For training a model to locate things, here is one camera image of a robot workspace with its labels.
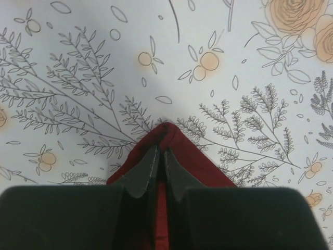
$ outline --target black line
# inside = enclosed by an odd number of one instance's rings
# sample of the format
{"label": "black line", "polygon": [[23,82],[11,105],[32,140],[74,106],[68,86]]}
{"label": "black line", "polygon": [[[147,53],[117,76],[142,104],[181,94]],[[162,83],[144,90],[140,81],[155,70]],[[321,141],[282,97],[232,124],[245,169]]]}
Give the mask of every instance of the black line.
{"label": "black line", "polygon": [[178,18],[177,18],[176,11],[175,11],[175,8],[174,8],[173,5],[172,5],[171,0],[169,0],[169,3],[170,3],[170,6],[171,6],[171,9],[172,9],[172,13],[173,13],[173,15],[174,15],[174,17],[175,17],[175,20],[176,20],[177,34],[178,34],[178,43],[179,43],[179,42],[180,42],[180,39],[181,39],[181,34],[180,34],[180,31],[179,31]]}
{"label": "black line", "polygon": [[244,47],[246,47],[246,45],[248,45],[248,43],[252,40],[252,38],[254,38],[256,35],[259,35],[259,33],[257,33],[257,34],[254,34],[247,42],[246,42],[246,44],[244,45]]}

